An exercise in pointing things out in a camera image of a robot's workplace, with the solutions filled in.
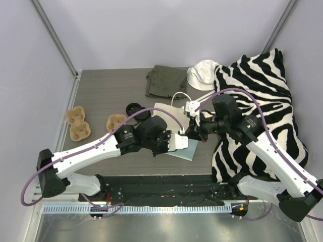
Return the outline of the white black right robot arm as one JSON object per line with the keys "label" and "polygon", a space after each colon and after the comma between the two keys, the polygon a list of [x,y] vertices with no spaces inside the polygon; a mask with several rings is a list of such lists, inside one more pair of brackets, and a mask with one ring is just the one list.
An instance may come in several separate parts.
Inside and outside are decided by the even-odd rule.
{"label": "white black right robot arm", "polygon": [[209,134],[228,134],[259,157],[279,181],[265,181],[239,173],[228,182],[233,199],[256,197],[279,206],[290,219],[301,222],[322,199],[322,180],[309,174],[277,143],[263,120],[243,115],[234,97],[229,94],[211,98],[215,113],[205,117],[202,104],[188,101],[184,114],[190,118],[185,134],[207,141]]}

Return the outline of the light blue paper bag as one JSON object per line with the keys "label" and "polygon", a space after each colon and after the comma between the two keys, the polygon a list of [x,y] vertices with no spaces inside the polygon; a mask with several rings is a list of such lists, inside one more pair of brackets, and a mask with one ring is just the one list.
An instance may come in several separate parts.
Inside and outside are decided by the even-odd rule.
{"label": "light blue paper bag", "polygon": [[[175,116],[179,120],[179,122],[182,124],[182,126],[185,128],[185,130],[187,130],[187,128],[189,126],[189,118],[184,114],[184,111],[182,108],[178,108],[178,107],[173,106],[173,101],[174,101],[175,97],[179,97],[179,94],[183,94],[185,97],[187,97],[189,99],[189,101],[191,101],[190,96],[188,96],[186,93],[176,92],[174,94],[174,96],[172,97],[170,105],[156,102],[154,104],[154,107],[165,110],[165,111],[169,112],[170,114],[172,114],[173,116]],[[164,121],[167,123],[167,126],[168,126],[167,130],[171,130],[173,133],[178,133],[178,131],[180,130],[180,127],[177,124],[177,122],[174,119],[172,119],[171,117],[169,117],[168,115],[166,115],[165,113],[160,112],[158,110],[154,110],[152,115],[153,116],[157,115],[157,116],[160,116],[161,118],[163,118]],[[188,160],[188,161],[192,161],[196,147],[197,147],[197,141],[192,140],[192,139],[188,139],[188,148],[178,149],[176,151],[167,153],[167,155],[178,157],[178,158]]]}

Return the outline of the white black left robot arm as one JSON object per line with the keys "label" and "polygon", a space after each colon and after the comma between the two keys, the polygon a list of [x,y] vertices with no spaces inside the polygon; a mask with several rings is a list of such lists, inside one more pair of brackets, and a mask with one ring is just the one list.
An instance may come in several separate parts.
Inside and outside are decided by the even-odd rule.
{"label": "white black left robot arm", "polygon": [[148,118],[138,126],[120,125],[113,134],[77,148],[52,153],[40,151],[36,170],[44,198],[55,197],[65,191],[77,192],[102,201],[107,197],[107,187],[102,176],[77,174],[81,168],[98,161],[149,149],[153,156],[170,150],[172,132],[159,116]]}

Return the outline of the brown cardboard cup carrier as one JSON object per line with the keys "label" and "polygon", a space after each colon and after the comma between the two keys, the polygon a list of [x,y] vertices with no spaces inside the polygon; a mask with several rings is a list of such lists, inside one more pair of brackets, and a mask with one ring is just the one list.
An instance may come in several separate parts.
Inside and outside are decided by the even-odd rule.
{"label": "brown cardboard cup carrier", "polygon": [[121,125],[126,120],[126,116],[123,114],[112,114],[108,117],[106,122],[107,133],[111,133],[115,128]]}

